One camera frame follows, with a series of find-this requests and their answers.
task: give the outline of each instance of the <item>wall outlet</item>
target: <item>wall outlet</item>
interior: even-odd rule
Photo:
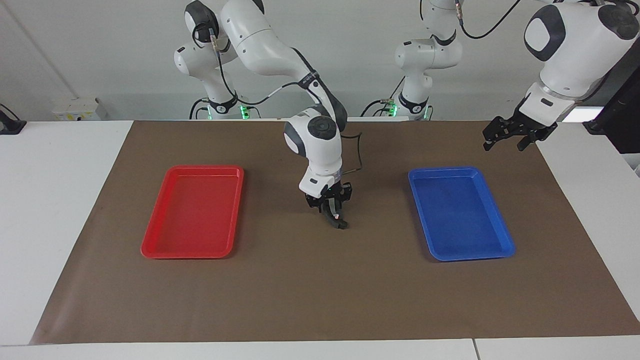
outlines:
[[[100,121],[106,120],[107,112],[94,97],[80,97],[57,102],[53,108],[57,121]]]

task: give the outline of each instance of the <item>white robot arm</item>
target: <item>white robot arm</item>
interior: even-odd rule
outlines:
[[[232,92],[229,92],[222,80],[222,70],[218,68],[218,59],[214,49],[207,45],[209,33],[206,29],[196,29],[196,23],[211,23],[214,25],[213,12],[200,1],[187,5],[184,12],[185,23],[192,34],[193,41],[188,42],[173,53],[173,62],[183,74],[202,81],[209,98],[209,113],[213,119],[237,119],[241,116],[237,105],[238,96],[235,92],[229,74],[225,73],[225,80]],[[237,58],[236,50],[225,37],[220,42],[225,44],[220,50],[220,61],[226,64]]]
[[[203,4],[194,1],[189,4],[189,16],[186,18],[188,25],[192,25],[193,38],[203,44],[211,43],[207,47],[215,57],[219,56],[216,60],[219,60],[217,65],[220,70],[215,72],[221,76],[215,76],[216,80],[229,85],[226,73],[221,71],[224,64],[221,47],[230,43],[247,69],[261,75],[289,76],[293,84],[304,89],[316,103],[288,119],[284,138],[292,151],[309,161],[299,185],[306,194],[309,206],[317,207],[324,213],[332,226],[345,229],[348,224],[342,219],[341,209],[342,203],[351,197],[351,185],[340,182],[340,132],[346,126],[346,110],[305,57],[298,50],[286,46],[275,35],[264,16],[261,0],[229,0],[217,15],[207,7],[211,2],[204,1]]]
[[[520,151],[545,140],[557,121],[598,88],[636,41],[638,29],[630,7],[618,1],[553,3],[538,10],[524,40],[545,66],[513,116],[496,117],[484,129],[484,149],[515,135],[524,135]]]
[[[395,54],[396,65],[405,75],[404,86],[394,97],[396,115],[411,120],[421,119],[428,107],[433,80],[426,71],[453,67],[462,59],[462,45],[456,40],[456,1],[428,0],[423,9],[423,22],[431,36],[405,41]]]

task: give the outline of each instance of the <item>table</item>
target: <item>table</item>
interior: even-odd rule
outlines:
[[[0,195],[0,284],[5,289],[0,300],[0,344],[28,343],[131,124],[32,122],[21,135],[0,138],[0,181],[10,186]],[[606,137],[588,135],[580,124],[560,124],[539,147],[639,317],[640,179]],[[323,358],[475,359],[476,350],[482,359],[525,353],[532,358],[536,354],[537,358],[566,358],[565,351],[581,359],[603,354],[635,358],[640,337],[14,346],[1,347],[0,358],[225,357],[228,352],[238,359],[310,357],[311,353]]]

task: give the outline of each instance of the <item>black cable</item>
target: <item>black cable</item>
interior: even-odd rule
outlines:
[[[227,88],[227,91],[233,95],[234,97],[237,98],[238,102],[245,104],[245,105],[260,105],[263,102],[269,100],[269,98],[271,96],[273,96],[275,93],[279,92],[280,90],[284,89],[287,86],[293,86],[293,85],[297,85],[298,83],[286,83],[284,85],[282,85],[281,87],[277,88],[276,90],[273,90],[269,95],[265,96],[265,98],[263,98],[262,100],[258,101],[258,102],[248,102],[248,101],[244,101],[241,100],[240,98],[238,98],[237,96],[237,92],[233,92],[231,91],[231,88],[229,87],[229,85],[227,84],[227,79],[225,79],[225,72],[222,71],[222,60],[220,60],[220,53],[216,51],[216,57],[218,58],[218,66],[220,66],[220,76],[222,77],[222,82],[225,84],[225,88]]]
[[[2,106],[3,108],[5,108],[7,111],[9,111],[11,113],[11,115],[13,115],[13,117],[15,117],[15,120],[20,121],[20,118],[18,117],[18,115],[16,115],[13,111],[11,111],[11,109],[7,108],[6,105],[4,104],[0,104],[0,106]]]
[[[431,107],[431,114],[429,115],[429,121],[431,121],[432,118],[433,118],[433,106]]]
[[[260,109],[255,106],[247,106],[247,109],[254,109],[258,113],[258,118],[262,119],[262,115],[260,115]]]
[[[351,170],[347,170],[345,172],[342,173],[342,175],[346,175],[346,174],[350,174],[352,172],[356,172],[356,171],[360,171],[362,170],[362,156],[360,155],[360,137],[362,136],[362,132],[358,133],[357,135],[353,135],[353,136],[347,136],[347,135],[340,135],[341,138],[343,139],[358,139],[358,162],[360,164],[359,167],[351,169]]]
[[[388,111],[386,107],[376,110],[376,112],[373,113],[373,116],[375,117],[377,113],[380,113],[380,116],[382,116],[384,111]]]
[[[204,49],[204,46],[200,46],[200,44],[198,44],[198,42],[196,41],[196,32],[199,31],[200,29],[202,29],[202,27],[199,26],[195,26],[193,28],[193,31],[191,32],[191,39],[193,40],[193,43],[196,44],[197,47]]]
[[[634,11],[634,16],[636,16],[638,14],[638,12],[640,11],[640,8],[638,7],[638,4],[636,2],[634,2],[634,1],[631,1],[631,0],[618,0],[618,1],[621,1],[622,3],[629,4],[629,5],[633,6],[634,9],[636,9]]]
[[[486,32],[485,34],[483,34],[483,35],[480,35],[480,36],[474,36],[474,35],[471,35],[471,34],[467,33],[467,30],[465,29],[465,23],[464,23],[464,22],[463,22],[463,20],[462,20],[462,16],[461,16],[461,17],[460,17],[460,19],[458,20],[458,21],[460,22],[460,28],[462,29],[462,32],[463,32],[466,36],[468,36],[469,38],[472,38],[472,39],[475,39],[475,40],[477,40],[477,39],[481,39],[481,38],[484,38],[484,37],[486,37],[487,35],[489,35],[490,33],[492,33],[492,32],[493,32],[493,30],[495,30],[495,29],[496,29],[500,24],[502,24],[502,21],[504,21],[504,19],[506,19],[506,18],[507,18],[507,16],[509,16],[509,14],[513,11],[513,9],[515,9],[515,7],[520,3],[520,1],[521,1],[521,0],[516,0],[516,1],[515,1],[515,3],[513,3],[513,5],[511,5],[511,8],[509,8],[509,10],[507,10],[507,12],[506,12],[506,13],[504,13],[504,15],[500,18],[500,20],[498,20],[498,22],[496,22],[496,23],[495,23],[495,25],[493,25],[493,27],[492,27],[491,29],[489,29],[489,31],[487,31],[487,32]],[[461,6],[458,0],[456,0],[456,5]]]
[[[602,85],[604,85],[604,82],[607,81],[607,79],[609,79],[609,75],[610,74],[611,74],[611,70],[609,70],[609,72],[606,73],[605,76],[602,77],[602,80],[600,81],[598,86],[595,88],[595,90],[593,90],[591,92],[591,94],[589,94],[589,96],[587,96],[584,99],[580,100],[580,102],[585,102],[585,101],[589,100],[590,98],[592,98],[602,88]]]
[[[200,104],[201,102],[207,102],[207,100],[198,99],[196,102],[193,103],[193,105],[191,106],[191,111],[189,112],[189,120],[193,119],[193,112],[196,111],[196,106],[198,106],[198,104]]]
[[[396,94],[396,91],[398,91],[398,89],[400,88],[400,84],[402,84],[404,79],[406,79],[406,76],[403,76],[402,79],[400,79],[400,82],[398,83],[398,85],[394,89],[394,92],[392,92],[391,95],[389,96],[389,99],[393,99],[394,98],[394,95]]]
[[[318,101],[318,104],[322,104],[322,101],[320,101],[320,98],[318,97],[318,95],[316,95],[316,93],[313,90],[311,90],[311,88],[308,88],[307,91],[310,92],[311,95],[313,95],[316,98],[316,100]]]
[[[196,110],[196,117],[195,117],[195,118],[196,118],[196,120],[198,120],[198,114],[199,114],[202,110],[209,111],[209,109],[207,109],[207,108],[199,108],[199,109],[197,109],[197,110]]]
[[[362,110],[362,113],[360,114],[360,117],[363,117],[364,114],[367,113],[367,110],[369,110],[369,108],[371,108],[371,106],[374,106],[375,104],[384,104],[385,102],[382,100],[376,100],[376,101],[372,101],[369,105],[367,105],[364,110]]]

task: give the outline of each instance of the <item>brown mat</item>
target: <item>brown mat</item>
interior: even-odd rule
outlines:
[[[329,227],[298,181],[281,123],[136,122],[49,299],[32,343],[394,340],[640,334],[535,146],[482,150],[484,122],[352,123],[365,168]],[[345,168],[356,165],[346,140]],[[236,247],[224,260],[145,259],[164,173],[246,170]],[[407,173],[483,171],[516,243],[512,258],[440,263]]]

